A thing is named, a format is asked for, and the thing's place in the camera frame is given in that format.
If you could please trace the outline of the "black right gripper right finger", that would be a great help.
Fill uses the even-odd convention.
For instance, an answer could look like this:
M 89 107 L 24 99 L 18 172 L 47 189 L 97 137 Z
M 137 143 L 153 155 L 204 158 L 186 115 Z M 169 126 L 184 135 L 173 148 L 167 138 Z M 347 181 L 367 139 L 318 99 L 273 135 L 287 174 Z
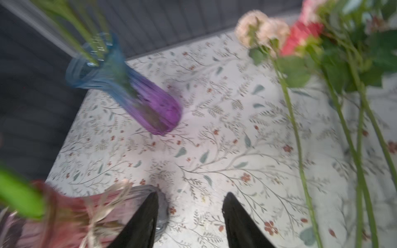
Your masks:
M 230 248 L 274 248 L 235 195 L 228 192 L 222 206 Z

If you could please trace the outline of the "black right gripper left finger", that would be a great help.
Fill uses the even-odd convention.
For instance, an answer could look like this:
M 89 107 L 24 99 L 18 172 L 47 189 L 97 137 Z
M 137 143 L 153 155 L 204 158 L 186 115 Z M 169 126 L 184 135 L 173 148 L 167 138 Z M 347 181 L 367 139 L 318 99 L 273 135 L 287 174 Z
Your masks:
M 152 192 L 108 248 L 152 248 L 155 242 L 158 207 L 158 194 Z

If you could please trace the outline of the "red glass vase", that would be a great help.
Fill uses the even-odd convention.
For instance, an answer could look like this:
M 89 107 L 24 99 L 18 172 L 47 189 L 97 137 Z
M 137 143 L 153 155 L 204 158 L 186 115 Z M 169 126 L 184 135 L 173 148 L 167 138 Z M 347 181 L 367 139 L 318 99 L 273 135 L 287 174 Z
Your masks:
M 42 181 L 33 185 L 44 196 L 45 215 L 32 220 L 2 207 L 2 248 L 107 248 L 152 192 L 159 202 L 155 242 L 166 230 L 169 205 L 158 187 L 125 179 L 101 194 L 68 197 Z

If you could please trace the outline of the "small pink tulip stem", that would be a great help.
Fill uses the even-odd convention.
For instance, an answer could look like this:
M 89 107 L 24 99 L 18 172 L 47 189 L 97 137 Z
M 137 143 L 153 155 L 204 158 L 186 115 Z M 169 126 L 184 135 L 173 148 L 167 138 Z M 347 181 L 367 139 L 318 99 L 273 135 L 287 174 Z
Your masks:
M 1 168 L 1 201 L 28 219 L 40 220 L 45 215 L 46 203 L 42 193 L 4 168 Z

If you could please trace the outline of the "blue purple glass vase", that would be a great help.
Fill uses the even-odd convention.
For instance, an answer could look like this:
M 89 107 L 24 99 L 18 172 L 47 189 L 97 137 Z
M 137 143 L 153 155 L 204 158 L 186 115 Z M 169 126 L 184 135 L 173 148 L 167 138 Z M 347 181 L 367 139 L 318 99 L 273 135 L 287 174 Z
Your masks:
M 98 89 L 109 94 L 133 119 L 154 135 L 165 135 L 182 118 L 179 102 L 158 85 L 129 67 L 120 42 L 112 35 L 99 66 L 79 55 L 70 62 L 66 81 L 73 88 Z

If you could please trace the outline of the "pile of artificial flowers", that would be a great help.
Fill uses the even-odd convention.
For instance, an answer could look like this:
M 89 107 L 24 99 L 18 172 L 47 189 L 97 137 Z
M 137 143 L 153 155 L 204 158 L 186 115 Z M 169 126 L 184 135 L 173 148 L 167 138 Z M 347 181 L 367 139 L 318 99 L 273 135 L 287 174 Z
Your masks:
M 367 97 L 369 87 L 381 88 L 383 76 L 397 71 L 397 31 L 389 25 L 396 15 L 396 1 L 303 1 L 292 25 L 250 10 L 235 26 L 235 35 L 249 50 L 253 63 L 272 63 L 295 137 L 299 137 L 298 126 L 288 90 L 304 88 L 314 75 L 324 80 L 356 168 L 358 248 L 364 220 L 369 221 L 372 246 L 379 247 L 361 155 L 365 119 L 375 131 L 392 182 L 397 180 L 391 157 L 397 145 L 385 140 Z

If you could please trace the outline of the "floral patterned table mat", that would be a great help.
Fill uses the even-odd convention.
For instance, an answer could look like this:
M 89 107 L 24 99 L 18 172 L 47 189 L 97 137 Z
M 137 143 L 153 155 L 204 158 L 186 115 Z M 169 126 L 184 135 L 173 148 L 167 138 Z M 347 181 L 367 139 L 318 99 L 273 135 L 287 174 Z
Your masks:
M 233 32 L 127 62 L 179 100 L 183 117 L 153 136 L 109 95 L 89 91 L 47 182 L 68 196 L 129 179 L 167 196 L 157 248 L 227 248 L 222 203 L 233 192 L 277 247 L 316 248 L 298 152 L 271 65 L 254 66 Z M 354 248 L 356 173 L 323 82 L 289 91 L 309 193 L 325 248 Z M 397 247 L 397 193 L 370 120 L 362 166 L 380 248 Z

